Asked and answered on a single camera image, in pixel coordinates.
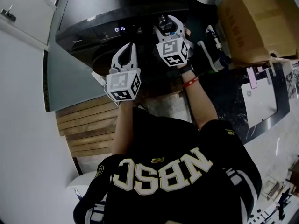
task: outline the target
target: wooden slat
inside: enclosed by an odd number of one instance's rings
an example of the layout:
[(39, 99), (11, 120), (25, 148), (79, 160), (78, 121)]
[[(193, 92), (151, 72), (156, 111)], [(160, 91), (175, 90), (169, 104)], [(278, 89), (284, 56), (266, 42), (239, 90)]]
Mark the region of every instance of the wooden slat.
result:
[(111, 99), (106, 95), (106, 96), (102, 96), (96, 99), (92, 99), (92, 100), (88, 100), (86, 102), (77, 104), (77, 105), (73, 105), (67, 108), (64, 108), (62, 110), (56, 111), (56, 118), (62, 117), (64, 115), (67, 114), (71, 114), (80, 110), (85, 110), (91, 107), (95, 107), (98, 105), (103, 105), (106, 103), (111, 102)]
[(83, 117), (86, 117), (86, 116), (89, 116), (89, 115), (102, 113), (102, 112), (105, 112), (105, 111), (108, 111), (108, 110), (113, 110), (113, 109), (116, 109), (116, 108), (117, 108), (117, 106), (114, 102), (106, 103), (106, 104), (103, 104), (103, 105), (98, 105), (96, 107), (81, 110), (81, 111), (74, 112), (74, 113), (62, 116), (60, 118), (57, 118), (57, 123), (61, 124), (61, 123), (68, 122), (68, 121), (71, 121), (71, 120), (74, 120), (74, 119), (83, 118)]
[(71, 121), (68, 121), (65, 123), (61, 123), (58, 125), (58, 129), (62, 130), (62, 129), (72, 128), (72, 127), (76, 127), (76, 126), (80, 126), (80, 125), (90, 124), (90, 123), (93, 123), (96, 121), (114, 118), (114, 117), (117, 117), (117, 115), (118, 115), (118, 109), (108, 110), (108, 111), (105, 111), (102, 113), (86, 116), (84, 118), (75, 119), (75, 120), (71, 120)]
[(86, 157), (100, 154), (110, 154), (112, 153), (112, 147), (99, 148), (94, 150), (78, 151), (71, 153), (73, 158), (75, 157)]
[(59, 131), (60, 136), (64, 135), (70, 135), (70, 134), (75, 134), (75, 133), (82, 133), (85, 131), (90, 131), (90, 130), (95, 130), (95, 129), (101, 129), (105, 128), (110, 125), (116, 125), (116, 120), (117, 118), (111, 118), (111, 119), (105, 119), (101, 121), (97, 121), (94, 123), (90, 123), (87, 125), (81, 125), (69, 129), (63, 129)]
[(94, 150), (99, 148), (105, 148), (105, 147), (112, 147), (113, 140), (103, 141), (103, 142), (97, 142), (92, 144), (82, 144), (82, 145), (76, 145), (69, 147), (70, 152), (78, 152), (78, 151), (85, 151), (85, 150)]
[(106, 133), (106, 134), (83, 138), (83, 139), (79, 139), (79, 140), (71, 140), (71, 141), (68, 141), (67, 143), (68, 143), (69, 147), (71, 147), (71, 146), (75, 146), (75, 145), (91, 144), (91, 143), (97, 143), (97, 142), (102, 142), (102, 141), (107, 141), (107, 140), (113, 140), (114, 134), (115, 133)]
[(115, 132), (115, 128), (116, 128), (116, 125), (110, 125), (110, 126), (107, 126), (105, 128), (101, 128), (101, 129), (67, 135), (65, 138), (67, 141), (78, 140), (78, 139), (93, 137), (93, 136), (102, 135), (102, 134), (106, 134), (106, 133), (113, 133), (113, 132)]

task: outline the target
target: white pipe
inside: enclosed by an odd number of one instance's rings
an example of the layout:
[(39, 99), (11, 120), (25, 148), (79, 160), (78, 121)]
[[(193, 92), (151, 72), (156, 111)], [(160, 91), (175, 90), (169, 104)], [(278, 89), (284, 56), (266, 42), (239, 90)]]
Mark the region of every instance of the white pipe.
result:
[(204, 52), (205, 52), (205, 54), (206, 54), (206, 56), (207, 56), (207, 58), (208, 58), (208, 60), (209, 60), (209, 62), (210, 62), (210, 66), (211, 66), (211, 68), (213, 69), (213, 71), (218, 72), (218, 70), (217, 70), (216, 67), (214, 66), (214, 63), (213, 63), (213, 61), (212, 61), (212, 59), (211, 59), (211, 57), (210, 57), (210, 54), (208, 53), (208, 51), (207, 51), (207, 49), (206, 49), (206, 46), (205, 46), (204, 42), (203, 42), (203, 41), (199, 41), (199, 42), (197, 42), (197, 44), (198, 44), (199, 46), (201, 46), (202, 49), (204, 50)]

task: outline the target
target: person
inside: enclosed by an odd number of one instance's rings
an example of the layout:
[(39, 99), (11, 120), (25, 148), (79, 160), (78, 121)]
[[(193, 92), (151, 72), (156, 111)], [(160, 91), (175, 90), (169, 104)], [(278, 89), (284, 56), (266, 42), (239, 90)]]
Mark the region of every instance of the person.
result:
[(99, 164), (75, 223), (247, 223), (260, 174), (190, 65), (179, 70), (197, 126), (121, 102), (112, 156)]

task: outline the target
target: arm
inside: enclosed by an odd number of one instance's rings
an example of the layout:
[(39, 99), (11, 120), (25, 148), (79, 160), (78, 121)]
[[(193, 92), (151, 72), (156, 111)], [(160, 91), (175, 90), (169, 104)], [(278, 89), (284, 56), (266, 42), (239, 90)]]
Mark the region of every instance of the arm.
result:
[[(192, 71), (182, 74), (184, 83), (195, 77), (196, 76)], [(186, 92), (189, 98), (192, 114), (199, 130), (201, 130), (205, 123), (213, 119), (218, 119), (216, 110), (199, 81), (186, 87)]]
[(133, 141), (133, 102), (123, 101), (119, 106), (112, 155), (126, 154)]

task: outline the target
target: cable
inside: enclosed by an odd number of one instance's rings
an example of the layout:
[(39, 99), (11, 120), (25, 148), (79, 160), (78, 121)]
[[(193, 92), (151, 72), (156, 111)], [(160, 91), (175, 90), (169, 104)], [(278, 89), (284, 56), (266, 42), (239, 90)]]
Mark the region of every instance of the cable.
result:
[(107, 93), (107, 91), (105, 90), (105, 87), (107, 86), (107, 84), (104, 85), (104, 92), (106, 93), (106, 95), (116, 104), (117, 107), (119, 107), (119, 105), (114, 101), (114, 99), (111, 98), (111, 96)]
[(207, 49), (206, 49), (206, 46), (205, 46), (204, 42), (203, 42), (203, 41), (199, 41), (199, 42), (197, 42), (197, 44), (198, 44), (199, 46), (201, 46), (202, 49), (204, 50), (204, 52), (205, 52), (205, 54), (206, 54), (206, 56), (207, 56), (207, 58), (208, 58), (208, 60), (209, 60), (210, 66), (211, 66), (211, 68), (213, 69), (213, 71), (218, 72), (218, 70), (217, 70), (216, 67), (214, 66), (214, 63), (213, 63), (213, 61), (212, 61), (212, 59), (211, 59), (211, 57), (210, 57), (210, 54), (208, 53), (208, 51), (207, 51)]

